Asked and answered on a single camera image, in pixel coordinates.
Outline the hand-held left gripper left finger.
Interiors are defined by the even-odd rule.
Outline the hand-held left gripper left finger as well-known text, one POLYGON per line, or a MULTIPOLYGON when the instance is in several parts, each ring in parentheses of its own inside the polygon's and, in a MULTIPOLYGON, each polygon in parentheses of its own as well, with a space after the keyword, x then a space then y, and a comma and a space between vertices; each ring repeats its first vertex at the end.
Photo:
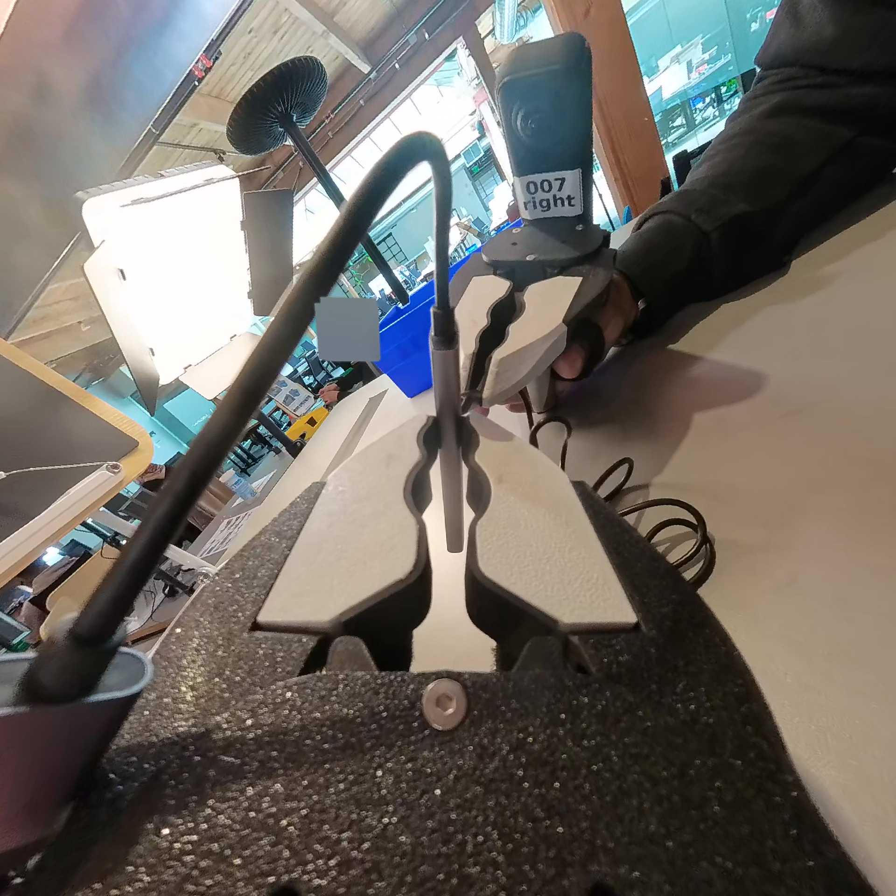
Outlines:
POLYGON ((429 418, 412 417, 327 477, 255 619, 335 635, 420 579, 428 563, 429 418))

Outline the grey usb hub with cable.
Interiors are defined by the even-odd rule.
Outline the grey usb hub with cable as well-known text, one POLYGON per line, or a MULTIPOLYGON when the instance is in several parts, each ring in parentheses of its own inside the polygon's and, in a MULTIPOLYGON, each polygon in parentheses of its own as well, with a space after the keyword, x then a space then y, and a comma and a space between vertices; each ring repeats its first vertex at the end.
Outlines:
POLYGON ((37 747, 48 745, 36 725, 46 725, 42 716, 48 715, 48 722, 63 722, 63 733, 73 733, 74 720, 87 711, 108 667, 119 656, 133 654, 121 647, 123 638, 118 631, 140 589, 273 385, 315 314, 315 304, 332 288, 385 200, 406 174, 423 163, 431 169, 434 186, 437 253, 431 328, 438 421, 434 446, 442 464, 443 496, 454 490, 461 497, 460 363, 447 262, 452 177, 441 140, 417 132, 395 143, 364 177, 311 262, 286 291, 273 323, 226 390, 221 405, 177 465, 171 481, 162 487, 147 519, 129 538, 69 633, 38 652, 2 655, 2 871, 37 853, 64 823, 75 792, 149 682, 149 660, 137 659, 140 674, 131 688, 99 698, 102 722, 88 724, 91 730, 86 733, 86 745, 63 748, 73 768, 61 771, 58 782, 50 780, 53 771, 47 759, 37 760, 36 772, 25 770, 26 760, 37 758, 37 747))

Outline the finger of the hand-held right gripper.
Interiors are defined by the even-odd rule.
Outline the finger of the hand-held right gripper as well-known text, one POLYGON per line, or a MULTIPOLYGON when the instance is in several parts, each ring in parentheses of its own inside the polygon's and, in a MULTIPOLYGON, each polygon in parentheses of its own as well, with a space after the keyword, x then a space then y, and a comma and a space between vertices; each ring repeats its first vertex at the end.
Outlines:
POLYGON ((496 394, 501 350, 518 315, 514 285, 495 274, 474 276, 455 308, 463 394, 496 394))
POLYGON ((529 285, 521 295, 521 313, 493 351, 481 389, 481 405, 504 405, 527 391, 533 408, 554 401, 550 369, 566 347, 569 321, 583 308, 576 295, 581 276, 555 276, 529 285))

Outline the person's right hand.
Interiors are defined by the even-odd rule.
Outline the person's right hand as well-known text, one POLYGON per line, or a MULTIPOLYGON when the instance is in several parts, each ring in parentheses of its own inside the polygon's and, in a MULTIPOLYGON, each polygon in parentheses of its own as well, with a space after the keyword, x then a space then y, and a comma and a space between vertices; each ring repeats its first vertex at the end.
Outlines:
POLYGON ((639 301, 624 275, 614 274, 609 285, 594 298, 566 334, 561 353, 549 372, 505 403, 511 412, 526 409, 547 412, 557 401, 583 382, 608 355, 624 343, 640 314, 639 301))

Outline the blue plastic bin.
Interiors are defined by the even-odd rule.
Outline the blue plastic bin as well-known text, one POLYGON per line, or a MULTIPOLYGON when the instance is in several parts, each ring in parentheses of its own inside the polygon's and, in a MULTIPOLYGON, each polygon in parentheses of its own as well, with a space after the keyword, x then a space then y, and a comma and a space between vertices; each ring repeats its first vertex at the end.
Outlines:
POLYGON ((430 358, 434 280, 409 294, 408 304, 392 308, 380 321, 378 369, 408 398, 432 388, 430 358))

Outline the wooden post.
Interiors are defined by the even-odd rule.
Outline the wooden post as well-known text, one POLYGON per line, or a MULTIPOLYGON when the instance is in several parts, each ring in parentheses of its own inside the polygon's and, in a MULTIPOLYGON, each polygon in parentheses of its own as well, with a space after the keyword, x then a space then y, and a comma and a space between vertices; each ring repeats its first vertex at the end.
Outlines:
POLYGON ((666 158, 620 1, 545 1, 556 33, 575 31, 592 57, 595 151, 616 211, 655 204, 666 158))

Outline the bright studio light panel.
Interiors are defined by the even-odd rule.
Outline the bright studio light panel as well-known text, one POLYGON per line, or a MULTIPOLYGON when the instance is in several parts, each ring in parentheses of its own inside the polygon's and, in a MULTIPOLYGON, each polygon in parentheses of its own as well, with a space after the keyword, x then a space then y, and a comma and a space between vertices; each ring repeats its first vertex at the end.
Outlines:
POLYGON ((226 391, 294 279, 289 189, 243 190, 199 162, 75 195, 94 250, 84 276, 148 413, 175 381, 226 391))

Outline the black round lamp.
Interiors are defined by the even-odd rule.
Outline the black round lamp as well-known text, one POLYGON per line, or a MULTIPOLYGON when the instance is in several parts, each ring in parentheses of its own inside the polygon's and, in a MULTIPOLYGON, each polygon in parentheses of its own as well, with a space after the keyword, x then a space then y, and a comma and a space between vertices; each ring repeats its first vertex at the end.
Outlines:
POLYGON ((241 97, 230 113, 226 133, 235 149, 249 156, 260 156, 291 142, 336 209, 341 210, 346 198, 303 131, 320 109, 328 84, 325 67, 314 56, 280 63, 241 97))

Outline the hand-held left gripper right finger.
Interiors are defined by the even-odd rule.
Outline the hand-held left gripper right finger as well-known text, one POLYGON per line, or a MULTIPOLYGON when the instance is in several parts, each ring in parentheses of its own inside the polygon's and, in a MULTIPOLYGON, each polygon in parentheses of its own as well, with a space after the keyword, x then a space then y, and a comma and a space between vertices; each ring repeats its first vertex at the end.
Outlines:
POLYGON ((633 629, 633 606, 569 477, 490 419, 470 420, 468 439, 470 570, 560 633, 633 629))

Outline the wood-rimmed black board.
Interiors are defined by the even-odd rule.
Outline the wood-rimmed black board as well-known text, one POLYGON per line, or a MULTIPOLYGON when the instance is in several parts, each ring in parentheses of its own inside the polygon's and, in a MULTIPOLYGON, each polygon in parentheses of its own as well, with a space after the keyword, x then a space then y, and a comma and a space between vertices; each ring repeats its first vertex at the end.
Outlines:
POLYGON ((149 466, 146 430, 1 342, 1 583, 149 466))

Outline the printed paper sign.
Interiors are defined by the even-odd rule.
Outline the printed paper sign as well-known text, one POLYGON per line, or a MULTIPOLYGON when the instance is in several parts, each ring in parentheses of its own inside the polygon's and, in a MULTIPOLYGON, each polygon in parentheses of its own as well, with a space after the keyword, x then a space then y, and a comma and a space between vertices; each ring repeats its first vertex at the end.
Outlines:
POLYGON ((263 476, 251 480, 249 485, 255 497, 242 499, 235 497, 210 522, 200 537, 191 545, 192 553, 199 559, 214 566, 220 563, 223 554, 236 541, 238 535, 251 521, 252 516, 261 507, 273 485, 281 476, 281 471, 271 470, 263 476))

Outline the person's right forearm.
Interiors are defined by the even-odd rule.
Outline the person's right forearm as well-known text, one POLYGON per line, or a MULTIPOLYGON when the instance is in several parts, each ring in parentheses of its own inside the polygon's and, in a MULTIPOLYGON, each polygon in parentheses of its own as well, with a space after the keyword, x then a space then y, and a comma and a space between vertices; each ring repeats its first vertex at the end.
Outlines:
POLYGON ((684 185, 617 252, 637 337, 778 270, 894 171, 894 2, 781 2, 756 66, 684 185))

